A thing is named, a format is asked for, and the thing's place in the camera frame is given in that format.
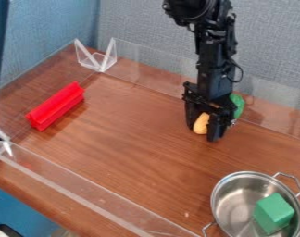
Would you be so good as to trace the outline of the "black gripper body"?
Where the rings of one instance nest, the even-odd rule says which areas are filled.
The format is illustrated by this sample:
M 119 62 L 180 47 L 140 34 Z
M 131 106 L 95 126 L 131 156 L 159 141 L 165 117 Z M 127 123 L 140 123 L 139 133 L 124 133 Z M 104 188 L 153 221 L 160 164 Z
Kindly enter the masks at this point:
M 223 95 L 221 97 L 208 100 L 208 98 L 199 93 L 199 86 L 187 81 L 184 83 L 185 92 L 183 94 L 183 100 L 191 101 L 197 104 L 200 115 L 207 112 L 211 114 L 217 114 L 227 117 L 227 125 L 233 126 L 236 123 L 235 111 L 238 106 L 231 101 L 231 94 Z

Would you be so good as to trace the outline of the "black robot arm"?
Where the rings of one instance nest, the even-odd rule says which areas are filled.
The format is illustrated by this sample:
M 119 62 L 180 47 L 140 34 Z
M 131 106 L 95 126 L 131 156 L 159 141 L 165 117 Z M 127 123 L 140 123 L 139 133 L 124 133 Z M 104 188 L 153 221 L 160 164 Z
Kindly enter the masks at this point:
M 195 34 L 197 82 L 184 83 L 183 94 L 188 127 L 199 125 L 199 118 L 207 115 L 208 140 L 216 142 L 238 121 L 239 105 L 231 98 L 233 85 L 243 78 L 243 68 L 233 59 L 238 15 L 231 0 L 164 0 L 163 9 Z

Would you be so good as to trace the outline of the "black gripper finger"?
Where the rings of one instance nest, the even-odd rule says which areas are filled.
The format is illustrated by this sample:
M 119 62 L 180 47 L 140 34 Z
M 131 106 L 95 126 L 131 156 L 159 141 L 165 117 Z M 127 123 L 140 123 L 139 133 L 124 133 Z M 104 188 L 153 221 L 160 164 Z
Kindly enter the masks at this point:
M 185 111 L 187 111 L 187 124 L 189 129 L 193 129 L 195 122 L 197 121 L 197 118 L 200 117 L 200 110 L 197 107 L 197 104 L 187 101 L 185 102 Z
M 208 124 L 208 141 L 209 142 L 216 142 L 224 137 L 227 127 L 228 127 L 227 117 L 217 114 L 212 114 L 209 116 L 209 124 Z

